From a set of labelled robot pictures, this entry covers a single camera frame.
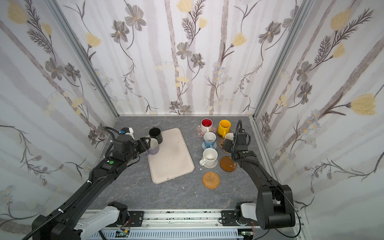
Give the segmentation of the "brown paw cork coaster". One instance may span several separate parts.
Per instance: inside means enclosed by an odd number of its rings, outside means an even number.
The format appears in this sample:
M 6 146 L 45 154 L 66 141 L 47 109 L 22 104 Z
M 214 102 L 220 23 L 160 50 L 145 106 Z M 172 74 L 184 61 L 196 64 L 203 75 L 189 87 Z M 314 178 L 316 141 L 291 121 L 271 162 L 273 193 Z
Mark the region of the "brown paw cork coaster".
M 219 143 L 218 143 L 220 149 L 223 148 L 224 142 L 225 142 L 225 139 L 220 138 L 220 141 L 219 141 Z

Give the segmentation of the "plain white mug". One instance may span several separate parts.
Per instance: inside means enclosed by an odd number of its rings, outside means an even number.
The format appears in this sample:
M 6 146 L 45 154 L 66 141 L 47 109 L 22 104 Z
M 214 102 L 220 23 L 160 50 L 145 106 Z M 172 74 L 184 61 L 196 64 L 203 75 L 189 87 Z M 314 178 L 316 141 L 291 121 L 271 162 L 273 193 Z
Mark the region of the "plain white mug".
M 225 139 L 226 140 L 229 140 L 229 141 L 234 141 L 234 137 L 235 137 L 235 134 L 234 133 L 227 133 L 226 135 L 225 135 Z

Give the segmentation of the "white mug grey rim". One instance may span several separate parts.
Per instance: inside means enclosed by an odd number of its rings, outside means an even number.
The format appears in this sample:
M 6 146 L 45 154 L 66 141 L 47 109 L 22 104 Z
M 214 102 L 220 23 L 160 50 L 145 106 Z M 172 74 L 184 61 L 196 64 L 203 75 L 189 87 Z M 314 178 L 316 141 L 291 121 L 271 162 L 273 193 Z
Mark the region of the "white mug grey rim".
M 155 138 L 150 138 L 147 140 L 150 148 L 147 150 L 147 155 L 156 155 L 159 152 L 159 143 Z

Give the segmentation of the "black mug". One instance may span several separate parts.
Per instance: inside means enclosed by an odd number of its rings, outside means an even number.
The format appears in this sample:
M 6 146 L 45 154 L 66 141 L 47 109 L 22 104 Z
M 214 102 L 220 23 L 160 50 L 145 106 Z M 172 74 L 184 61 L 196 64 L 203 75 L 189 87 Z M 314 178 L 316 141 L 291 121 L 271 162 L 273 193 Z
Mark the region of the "black mug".
M 159 128 L 151 128 L 149 130 L 149 135 L 151 138 L 156 139 L 159 145 L 163 142 L 162 131 Z

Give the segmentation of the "glossy brown round coaster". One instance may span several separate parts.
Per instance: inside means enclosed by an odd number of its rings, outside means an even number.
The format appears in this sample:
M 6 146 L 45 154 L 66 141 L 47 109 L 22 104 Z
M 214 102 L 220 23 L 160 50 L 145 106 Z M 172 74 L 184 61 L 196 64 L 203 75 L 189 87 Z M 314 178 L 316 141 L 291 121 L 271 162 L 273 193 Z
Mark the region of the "glossy brown round coaster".
M 230 156 L 225 156 L 220 160 L 220 167 L 225 172 L 233 172 L 237 168 L 237 164 L 233 162 Z

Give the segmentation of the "blue patterned mug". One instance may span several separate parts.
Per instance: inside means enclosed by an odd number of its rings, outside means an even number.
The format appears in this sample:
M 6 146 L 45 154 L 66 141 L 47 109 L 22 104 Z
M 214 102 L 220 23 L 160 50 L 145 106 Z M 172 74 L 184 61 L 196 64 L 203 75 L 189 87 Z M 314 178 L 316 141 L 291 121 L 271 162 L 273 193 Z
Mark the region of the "blue patterned mug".
M 204 134 L 204 142 L 213 143 L 216 142 L 216 134 L 212 132 L 207 132 Z

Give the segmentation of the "yellow mug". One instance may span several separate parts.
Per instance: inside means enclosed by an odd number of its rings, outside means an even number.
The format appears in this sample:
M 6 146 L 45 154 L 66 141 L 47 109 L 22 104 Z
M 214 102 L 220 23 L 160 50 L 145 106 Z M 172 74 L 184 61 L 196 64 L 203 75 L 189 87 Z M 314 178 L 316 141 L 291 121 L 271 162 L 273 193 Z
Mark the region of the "yellow mug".
M 219 122 L 219 127 L 218 127 L 218 133 L 220 135 L 222 135 L 223 137 L 225 137 L 225 135 L 230 132 L 230 129 L 231 129 L 231 122 L 228 121 L 228 120 L 221 120 Z

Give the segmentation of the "speckled white mug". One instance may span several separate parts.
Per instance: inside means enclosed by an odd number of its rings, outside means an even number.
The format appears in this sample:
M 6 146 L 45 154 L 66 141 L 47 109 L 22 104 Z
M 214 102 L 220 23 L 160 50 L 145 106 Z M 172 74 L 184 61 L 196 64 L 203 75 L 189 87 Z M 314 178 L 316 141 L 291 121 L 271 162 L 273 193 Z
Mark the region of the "speckled white mug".
M 205 149 L 199 164 L 208 169 L 216 167 L 218 164 L 218 152 L 213 148 Z

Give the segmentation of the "pink flower silicone coaster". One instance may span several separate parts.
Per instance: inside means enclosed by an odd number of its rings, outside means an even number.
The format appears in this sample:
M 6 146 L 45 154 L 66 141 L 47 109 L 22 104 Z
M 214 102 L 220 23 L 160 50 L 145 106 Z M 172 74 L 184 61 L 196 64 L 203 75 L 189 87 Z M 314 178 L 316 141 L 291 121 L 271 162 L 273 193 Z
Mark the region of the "pink flower silicone coaster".
M 197 126 L 197 131 L 198 131 L 198 137 L 203 138 L 205 133 L 201 131 L 201 125 Z M 212 133 L 216 133 L 216 132 L 217 132 L 217 129 L 213 127 Z

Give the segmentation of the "white mug red inside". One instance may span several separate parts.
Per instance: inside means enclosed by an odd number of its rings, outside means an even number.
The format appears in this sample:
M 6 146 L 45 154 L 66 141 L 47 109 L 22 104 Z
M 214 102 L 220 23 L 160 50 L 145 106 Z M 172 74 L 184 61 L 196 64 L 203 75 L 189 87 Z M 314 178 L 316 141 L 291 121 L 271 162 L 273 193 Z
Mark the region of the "white mug red inside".
M 211 119 L 203 119 L 200 125 L 200 131 L 205 134 L 213 130 L 213 121 Z

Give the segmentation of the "beige rectangular serving tray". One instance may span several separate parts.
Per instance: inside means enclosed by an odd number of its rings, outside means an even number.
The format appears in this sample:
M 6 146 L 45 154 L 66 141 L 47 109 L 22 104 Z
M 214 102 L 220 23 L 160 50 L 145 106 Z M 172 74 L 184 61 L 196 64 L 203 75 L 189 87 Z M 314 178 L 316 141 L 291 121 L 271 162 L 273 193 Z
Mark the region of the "beige rectangular serving tray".
M 161 184 L 191 173 L 195 165 L 179 128 L 162 132 L 163 142 L 155 155 L 148 155 L 152 181 Z

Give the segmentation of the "wicker rattan round coaster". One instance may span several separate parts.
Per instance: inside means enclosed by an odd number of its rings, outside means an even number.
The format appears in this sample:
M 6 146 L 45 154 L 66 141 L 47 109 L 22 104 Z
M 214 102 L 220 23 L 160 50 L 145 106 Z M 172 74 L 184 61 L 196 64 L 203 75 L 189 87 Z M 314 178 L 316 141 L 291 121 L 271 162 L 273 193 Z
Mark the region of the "wicker rattan round coaster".
M 219 187 L 221 180 L 217 173 L 207 172 L 203 175 L 202 182 L 206 188 L 213 190 Z

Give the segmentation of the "light blue woven coaster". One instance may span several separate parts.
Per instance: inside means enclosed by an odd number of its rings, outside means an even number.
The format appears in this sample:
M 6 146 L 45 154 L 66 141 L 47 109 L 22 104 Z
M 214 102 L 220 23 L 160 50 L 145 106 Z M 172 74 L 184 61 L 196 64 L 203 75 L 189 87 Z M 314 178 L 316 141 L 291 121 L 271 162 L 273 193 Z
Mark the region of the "light blue woven coaster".
M 203 150 L 205 149 L 209 149 L 209 148 L 212 148 L 212 149 L 217 149 L 218 145 L 216 142 L 213 142 L 213 143 L 208 143 L 208 142 L 203 142 L 202 143 L 202 148 Z

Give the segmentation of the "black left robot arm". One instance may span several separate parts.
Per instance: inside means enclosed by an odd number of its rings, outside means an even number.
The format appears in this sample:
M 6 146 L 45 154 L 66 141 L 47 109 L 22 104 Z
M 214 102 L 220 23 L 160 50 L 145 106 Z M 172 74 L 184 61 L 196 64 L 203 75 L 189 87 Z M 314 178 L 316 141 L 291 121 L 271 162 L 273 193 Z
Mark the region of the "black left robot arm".
M 130 161 L 150 149 L 151 143 L 151 138 L 147 137 L 134 140 L 129 135 L 119 135 L 114 138 L 104 159 L 90 171 L 88 180 L 48 216 L 38 216 L 32 223 L 32 231 L 24 239 L 79 240 L 84 231 L 76 230 L 75 226 L 83 213 L 120 176 Z

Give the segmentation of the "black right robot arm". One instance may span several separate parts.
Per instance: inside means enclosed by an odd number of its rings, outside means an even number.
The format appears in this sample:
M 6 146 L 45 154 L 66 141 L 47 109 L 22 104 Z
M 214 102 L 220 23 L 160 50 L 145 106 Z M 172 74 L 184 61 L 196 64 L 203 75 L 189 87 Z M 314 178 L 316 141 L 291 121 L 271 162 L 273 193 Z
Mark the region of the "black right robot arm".
M 273 179 L 257 155 L 248 150 L 249 141 L 248 134 L 236 133 L 232 141 L 226 139 L 223 144 L 232 161 L 249 175 L 258 190 L 255 202 L 237 203 L 237 221 L 256 221 L 263 230 L 294 227 L 296 212 L 291 188 Z

